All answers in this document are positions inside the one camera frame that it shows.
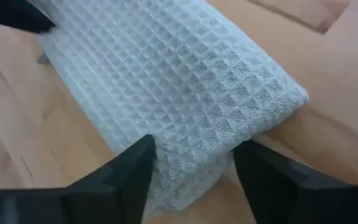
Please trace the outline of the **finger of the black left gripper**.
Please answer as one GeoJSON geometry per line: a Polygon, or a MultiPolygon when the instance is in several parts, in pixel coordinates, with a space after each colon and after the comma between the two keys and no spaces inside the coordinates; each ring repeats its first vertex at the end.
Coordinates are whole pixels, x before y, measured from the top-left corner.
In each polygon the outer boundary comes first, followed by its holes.
{"type": "Polygon", "coordinates": [[[26,0],[0,0],[0,25],[31,32],[45,33],[55,24],[26,0]]]}

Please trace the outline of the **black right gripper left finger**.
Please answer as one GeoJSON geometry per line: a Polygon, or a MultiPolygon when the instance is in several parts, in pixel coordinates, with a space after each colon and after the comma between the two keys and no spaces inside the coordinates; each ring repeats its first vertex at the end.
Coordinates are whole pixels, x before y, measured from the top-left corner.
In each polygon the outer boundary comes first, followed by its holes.
{"type": "Polygon", "coordinates": [[[155,149],[148,134],[66,187],[0,189],[0,224],[141,223],[155,149]]]}

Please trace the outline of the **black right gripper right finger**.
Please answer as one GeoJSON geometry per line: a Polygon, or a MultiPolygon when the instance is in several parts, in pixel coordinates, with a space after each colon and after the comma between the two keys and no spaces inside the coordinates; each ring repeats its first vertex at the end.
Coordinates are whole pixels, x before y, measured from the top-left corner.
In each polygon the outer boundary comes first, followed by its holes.
{"type": "Polygon", "coordinates": [[[358,185],[252,140],[242,142],[233,153],[257,223],[358,223],[358,185]]]}

